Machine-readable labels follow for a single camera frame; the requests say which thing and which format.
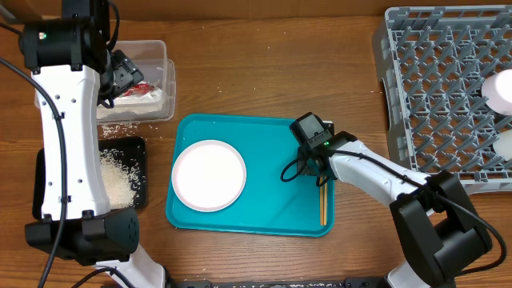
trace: rice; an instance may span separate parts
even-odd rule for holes
[[[100,153],[102,178],[106,194],[110,200],[111,209],[120,209],[132,206],[137,189],[140,186],[137,174],[140,172],[138,163],[129,168],[115,159],[115,155],[122,153],[116,149],[105,150]]]

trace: clear plastic container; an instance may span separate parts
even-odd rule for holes
[[[174,64],[167,58],[166,44],[160,40],[118,41],[115,50],[121,50],[144,74],[144,81],[162,89],[157,102],[115,104],[106,109],[98,106],[98,124],[124,122],[155,122],[169,120],[174,115],[176,77]]]

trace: plastic container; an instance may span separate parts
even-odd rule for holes
[[[174,64],[167,58],[166,44],[160,40],[119,41],[115,49],[124,52],[134,62],[144,74],[145,82],[156,83],[162,89],[162,97],[155,103],[115,105],[113,109],[99,106],[98,124],[171,119],[176,100],[176,78]]]
[[[327,183],[327,225],[320,223],[320,189],[315,176],[284,183],[282,169],[297,157],[293,119],[191,114],[179,124],[174,160],[189,146],[219,140],[236,149],[246,165],[246,184],[233,204],[199,212],[181,202],[169,184],[166,216],[177,228],[321,237],[334,225],[334,181]],[[286,177],[297,171],[293,166]]]

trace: blue plastic tray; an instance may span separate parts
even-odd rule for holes
[[[327,225],[320,225],[320,193],[316,177],[280,180],[282,169],[297,157],[298,144],[288,128],[291,119],[192,114],[179,124],[174,159],[201,140],[232,145],[243,157],[247,180],[240,197],[217,212],[185,206],[169,183],[166,216],[178,228],[320,237],[334,224],[334,182],[328,183]],[[296,172],[289,169],[286,176]]]

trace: white cup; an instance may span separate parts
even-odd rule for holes
[[[512,69],[487,78],[482,85],[482,96],[488,97],[486,104],[495,112],[512,115]]]
[[[512,130],[498,134],[498,140],[493,144],[494,152],[504,157],[506,161],[512,159]]]

